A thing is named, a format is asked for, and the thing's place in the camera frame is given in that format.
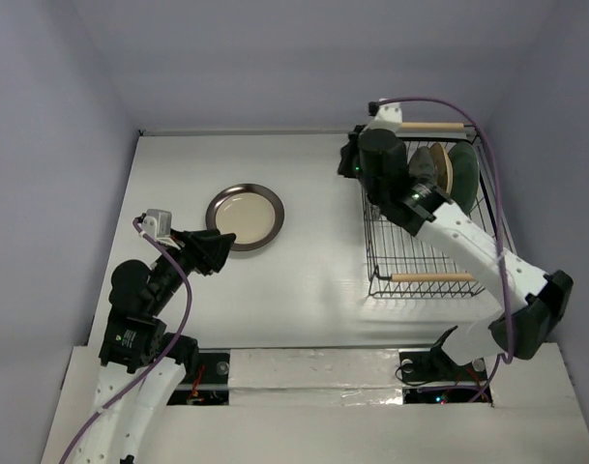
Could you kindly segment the dark green reindeer plate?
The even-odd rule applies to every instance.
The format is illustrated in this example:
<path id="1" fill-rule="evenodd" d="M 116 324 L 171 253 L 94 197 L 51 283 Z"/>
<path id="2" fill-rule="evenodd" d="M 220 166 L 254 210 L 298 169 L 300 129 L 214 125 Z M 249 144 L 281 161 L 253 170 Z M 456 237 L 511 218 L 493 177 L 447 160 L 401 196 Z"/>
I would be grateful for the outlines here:
<path id="1" fill-rule="evenodd" d="M 408 171 L 414 178 L 424 179 L 434 184 L 438 181 L 438 171 L 432 153 L 426 146 L 419 147 L 411 156 Z"/>

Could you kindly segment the brown rimmed cream plate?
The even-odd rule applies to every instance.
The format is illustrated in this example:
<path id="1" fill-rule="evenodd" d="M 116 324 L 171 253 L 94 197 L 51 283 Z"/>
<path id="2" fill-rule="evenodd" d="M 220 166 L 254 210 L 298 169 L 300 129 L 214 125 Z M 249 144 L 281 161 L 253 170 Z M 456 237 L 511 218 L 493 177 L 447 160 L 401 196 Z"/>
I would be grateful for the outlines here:
<path id="1" fill-rule="evenodd" d="M 220 191 L 205 213 L 208 229 L 234 234 L 234 251 L 255 251 L 270 244 L 285 220 L 284 205 L 271 189 L 258 184 L 237 184 Z"/>

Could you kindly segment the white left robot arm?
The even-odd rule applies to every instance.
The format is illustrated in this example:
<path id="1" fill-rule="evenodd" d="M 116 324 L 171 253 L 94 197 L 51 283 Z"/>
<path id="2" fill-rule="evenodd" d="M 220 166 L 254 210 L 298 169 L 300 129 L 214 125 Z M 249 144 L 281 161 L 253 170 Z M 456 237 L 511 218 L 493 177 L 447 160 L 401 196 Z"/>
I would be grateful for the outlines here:
<path id="1" fill-rule="evenodd" d="M 189 276 L 209 276 L 225 264 L 235 241 L 219 230 L 138 230 L 159 257 L 118 265 L 111 276 L 93 425 L 76 451 L 78 463 L 136 463 L 157 415 L 183 382 L 202 380 L 205 366 L 198 342 L 181 328 L 171 333 L 161 312 Z"/>

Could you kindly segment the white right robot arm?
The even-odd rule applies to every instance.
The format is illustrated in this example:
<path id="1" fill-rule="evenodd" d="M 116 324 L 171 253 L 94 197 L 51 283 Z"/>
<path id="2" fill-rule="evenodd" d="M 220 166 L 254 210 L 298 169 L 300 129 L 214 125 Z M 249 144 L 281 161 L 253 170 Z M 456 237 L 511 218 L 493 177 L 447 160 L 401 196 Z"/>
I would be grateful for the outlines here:
<path id="1" fill-rule="evenodd" d="M 443 332 L 429 350 L 431 371 L 451 379 L 479 358 L 532 359 L 562 320 L 573 279 L 519 258 L 505 248 L 502 233 L 489 236 L 436 182 L 409 173 L 398 137 L 402 102 L 369 103 L 371 120 L 348 134 L 338 174 L 357 180 L 383 217 L 453 259 L 501 306 L 494 316 Z"/>

